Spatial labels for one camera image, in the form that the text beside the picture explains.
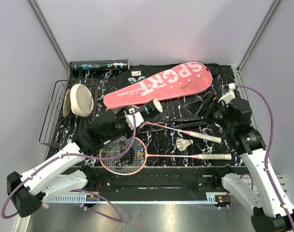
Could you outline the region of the pink badminton racket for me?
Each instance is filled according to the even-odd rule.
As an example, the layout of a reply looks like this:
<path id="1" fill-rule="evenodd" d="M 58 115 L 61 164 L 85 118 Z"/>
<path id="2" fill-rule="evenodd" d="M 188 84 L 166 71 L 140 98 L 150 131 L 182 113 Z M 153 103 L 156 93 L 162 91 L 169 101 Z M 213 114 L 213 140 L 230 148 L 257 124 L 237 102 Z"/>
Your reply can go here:
<path id="1" fill-rule="evenodd" d="M 196 160 L 231 160 L 230 154 L 159 155 L 149 154 L 147 147 L 139 138 L 119 138 L 100 150 L 101 165 L 116 175 L 132 175 L 143 169 L 150 157 L 191 158 Z"/>
<path id="2" fill-rule="evenodd" d="M 170 130 L 184 133 L 184 134 L 189 135 L 194 138 L 199 138 L 199 139 L 211 141 L 211 142 L 218 143 L 218 144 L 221 143 L 220 137 L 206 135 L 206 134 L 202 134 L 202 133 L 194 132 L 194 131 L 189 131 L 189 130 L 180 130 L 180 129 L 176 129 L 176 128 L 172 128 L 172 127 L 168 127 L 168 126 L 163 126 L 163 125 L 160 125 L 159 123 L 151 123 L 151 122 L 146 121 L 142 125 L 140 125 L 140 128 L 142 128 L 145 125 L 153 125 L 153 126 L 157 126 L 157 127 L 164 128 L 164 129 L 170 129 Z"/>

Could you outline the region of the pink racket cover bag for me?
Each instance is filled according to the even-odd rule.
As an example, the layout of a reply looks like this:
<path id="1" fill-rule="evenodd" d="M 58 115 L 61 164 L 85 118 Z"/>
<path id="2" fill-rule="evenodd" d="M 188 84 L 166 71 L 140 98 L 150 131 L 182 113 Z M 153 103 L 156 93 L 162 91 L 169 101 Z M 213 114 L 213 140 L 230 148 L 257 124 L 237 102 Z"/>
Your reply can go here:
<path id="1" fill-rule="evenodd" d="M 207 90 L 212 80 L 212 74 L 205 65 L 187 62 L 108 93 L 103 103 L 106 108 L 114 109 L 144 104 L 152 99 L 163 101 L 195 95 Z"/>

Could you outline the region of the white shuttlecock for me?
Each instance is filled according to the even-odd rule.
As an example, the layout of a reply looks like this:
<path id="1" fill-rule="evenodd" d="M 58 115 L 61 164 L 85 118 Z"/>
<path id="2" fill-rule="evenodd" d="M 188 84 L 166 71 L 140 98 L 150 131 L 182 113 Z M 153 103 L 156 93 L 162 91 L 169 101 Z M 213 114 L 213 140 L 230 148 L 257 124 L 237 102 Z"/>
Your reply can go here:
<path id="1" fill-rule="evenodd" d="M 156 108 L 160 113 L 162 113 L 162 112 L 163 112 L 163 109 L 162 109 L 162 105 L 161 105 L 161 103 L 160 103 L 157 99 L 153 99 L 152 102 L 153 102 L 155 108 Z"/>
<path id="2" fill-rule="evenodd" d="M 193 140 L 192 139 L 189 139 L 189 140 L 185 140 L 185 139 L 182 139 L 182 138 L 178 138 L 176 140 L 176 147 L 179 151 L 185 151 L 186 148 L 190 145 L 193 144 Z"/>

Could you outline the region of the black teal shuttlecock tube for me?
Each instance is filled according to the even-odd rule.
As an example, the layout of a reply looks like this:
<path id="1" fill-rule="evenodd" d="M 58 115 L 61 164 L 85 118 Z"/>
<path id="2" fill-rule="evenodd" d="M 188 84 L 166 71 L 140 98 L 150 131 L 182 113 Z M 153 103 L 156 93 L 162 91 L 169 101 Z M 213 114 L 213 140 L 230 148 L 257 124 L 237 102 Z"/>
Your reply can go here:
<path id="1" fill-rule="evenodd" d="M 129 70 L 128 59 L 70 61 L 69 69 L 73 72 L 85 70 Z"/>

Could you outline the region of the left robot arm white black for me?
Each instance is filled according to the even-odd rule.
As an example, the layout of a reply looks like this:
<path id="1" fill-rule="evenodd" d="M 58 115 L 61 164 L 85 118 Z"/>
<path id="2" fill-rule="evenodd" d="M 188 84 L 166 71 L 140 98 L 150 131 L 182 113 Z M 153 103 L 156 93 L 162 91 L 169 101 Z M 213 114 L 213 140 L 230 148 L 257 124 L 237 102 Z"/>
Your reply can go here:
<path id="1" fill-rule="evenodd" d="M 134 113 L 117 118 L 113 112 L 105 112 L 51 158 L 23 174 L 10 173 L 1 216 L 25 218 L 55 196 L 72 190 L 94 190 L 97 180 L 87 169 L 62 178 L 58 175 L 84 159 L 101 160 L 95 156 L 98 151 L 121 136 L 136 134 L 137 126 Z"/>

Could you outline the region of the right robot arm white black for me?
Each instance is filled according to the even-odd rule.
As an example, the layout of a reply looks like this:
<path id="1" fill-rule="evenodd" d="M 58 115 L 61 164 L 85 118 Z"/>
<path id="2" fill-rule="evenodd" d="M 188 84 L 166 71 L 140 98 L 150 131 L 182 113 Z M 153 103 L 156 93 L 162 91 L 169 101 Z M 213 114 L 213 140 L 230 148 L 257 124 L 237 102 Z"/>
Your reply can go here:
<path id="1" fill-rule="evenodd" d="M 213 189 L 233 194 L 251 215 L 255 231 L 294 231 L 294 206 L 266 158 L 263 137 L 251 125 L 249 102 L 241 98 L 224 101 L 209 93 L 202 100 L 185 104 L 184 108 L 205 123 L 215 123 L 227 130 L 228 141 L 245 163 L 257 191 L 243 183 L 230 167 L 213 173 Z"/>

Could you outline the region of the black racket bag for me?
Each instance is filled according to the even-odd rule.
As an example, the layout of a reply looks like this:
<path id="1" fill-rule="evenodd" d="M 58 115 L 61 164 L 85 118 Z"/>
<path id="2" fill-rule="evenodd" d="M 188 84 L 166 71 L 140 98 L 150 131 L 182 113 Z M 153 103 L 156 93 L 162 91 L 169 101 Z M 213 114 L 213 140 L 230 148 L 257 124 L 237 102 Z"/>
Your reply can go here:
<path id="1" fill-rule="evenodd" d="M 121 89 L 175 66 L 177 64 L 131 66 L 129 70 L 122 71 L 116 76 L 116 85 Z"/>

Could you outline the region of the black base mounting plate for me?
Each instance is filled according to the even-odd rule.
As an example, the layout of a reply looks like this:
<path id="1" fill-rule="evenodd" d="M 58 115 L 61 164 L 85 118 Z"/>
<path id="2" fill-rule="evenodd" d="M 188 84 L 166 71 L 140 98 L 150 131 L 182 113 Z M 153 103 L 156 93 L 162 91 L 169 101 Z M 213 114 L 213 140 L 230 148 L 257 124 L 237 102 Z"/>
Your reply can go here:
<path id="1" fill-rule="evenodd" d="M 224 188 L 213 186 L 210 175 L 103 175 L 97 177 L 97 181 L 101 193 L 117 192 L 122 189 L 183 189 L 190 192 L 214 192 L 218 195 L 230 195 L 230 192 Z"/>

